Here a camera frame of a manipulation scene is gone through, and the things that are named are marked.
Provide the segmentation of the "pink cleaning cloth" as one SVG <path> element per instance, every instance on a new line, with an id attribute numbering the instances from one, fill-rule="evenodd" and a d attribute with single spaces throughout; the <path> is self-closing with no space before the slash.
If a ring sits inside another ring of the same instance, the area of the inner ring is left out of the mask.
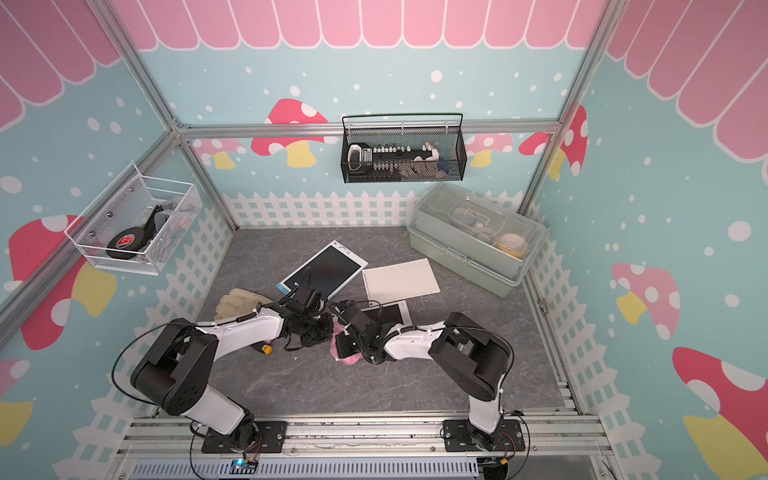
<path id="1" fill-rule="evenodd" d="M 353 365 L 362 359 L 355 338 L 339 323 L 333 325 L 330 352 L 337 361 L 346 365 Z"/>

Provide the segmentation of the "blue framed drawing tablet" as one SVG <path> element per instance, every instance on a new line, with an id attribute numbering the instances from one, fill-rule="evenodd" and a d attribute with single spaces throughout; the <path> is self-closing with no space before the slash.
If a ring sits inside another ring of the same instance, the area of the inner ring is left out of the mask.
<path id="1" fill-rule="evenodd" d="M 284 295 L 306 285 L 327 299 L 333 298 L 360 274 L 368 262 L 338 241 L 332 241 L 280 281 L 276 288 Z"/>

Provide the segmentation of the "white drawing tablet front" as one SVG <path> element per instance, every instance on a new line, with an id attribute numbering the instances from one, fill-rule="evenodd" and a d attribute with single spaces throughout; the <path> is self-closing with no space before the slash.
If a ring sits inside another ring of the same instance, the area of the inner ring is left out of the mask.
<path id="1" fill-rule="evenodd" d="M 363 281 L 368 299 L 381 304 L 440 292 L 427 258 L 365 269 Z"/>

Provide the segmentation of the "white drawing tablet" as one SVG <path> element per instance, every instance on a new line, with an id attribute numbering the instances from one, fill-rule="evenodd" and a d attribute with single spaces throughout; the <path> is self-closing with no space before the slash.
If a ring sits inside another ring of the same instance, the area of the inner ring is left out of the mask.
<path id="1" fill-rule="evenodd" d="M 368 299 L 381 304 L 440 292 L 427 258 L 365 269 L 363 281 Z"/>
<path id="2" fill-rule="evenodd" d="M 381 324 L 394 323 L 404 326 L 411 326 L 413 324 L 405 300 L 385 304 L 382 307 L 371 304 L 368 308 L 364 308 L 362 312 L 372 321 Z"/>

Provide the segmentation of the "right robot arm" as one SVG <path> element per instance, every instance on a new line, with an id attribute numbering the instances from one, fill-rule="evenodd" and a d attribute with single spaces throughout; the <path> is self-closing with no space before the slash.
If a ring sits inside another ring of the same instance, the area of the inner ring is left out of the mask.
<path id="1" fill-rule="evenodd" d="M 373 365 L 433 361 L 469 396 L 469 441 L 485 451 L 498 445 L 502 387 L 514 364 L 514 351 L 506 339 L 459 312 L 423 326 L 382 322 L 351 301 L 333 303 L 330 313 L 342 328 L 335 335 L 339 357 L 359 354 Z"/>

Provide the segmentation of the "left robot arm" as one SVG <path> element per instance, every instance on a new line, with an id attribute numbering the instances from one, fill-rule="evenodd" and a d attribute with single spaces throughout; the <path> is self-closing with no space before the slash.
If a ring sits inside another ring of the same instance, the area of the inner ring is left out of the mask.
<path id="1" fill-rule="evenodd" d="M 131 386 L 165 413 L 187 417 L 223 437 L 223 444 L 246 453 L 261 442 L 253 414 L 209 385 L 213 364 L 246 347 L 269 347 L 275 339 L 332 332 L 327 299 L 300 286 L 278 301 L 240 288 L 230 290 L 209 322 L 179 318 L 162 328 L 134 369 Z"/>

